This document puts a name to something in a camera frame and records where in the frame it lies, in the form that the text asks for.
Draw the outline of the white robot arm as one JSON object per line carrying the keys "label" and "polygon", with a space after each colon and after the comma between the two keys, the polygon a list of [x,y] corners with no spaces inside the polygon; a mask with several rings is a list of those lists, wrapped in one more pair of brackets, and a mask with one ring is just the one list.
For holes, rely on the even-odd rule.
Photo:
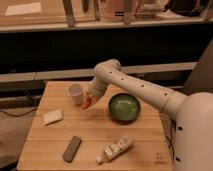
{"label": "white robot arm", "polygon": [[109,84],[120,87],[176,121],[173,171],[213,171],[213,93],[185,95],[173,89],[128,76],[110,59],[97,64],[89,83],[92,104]]}

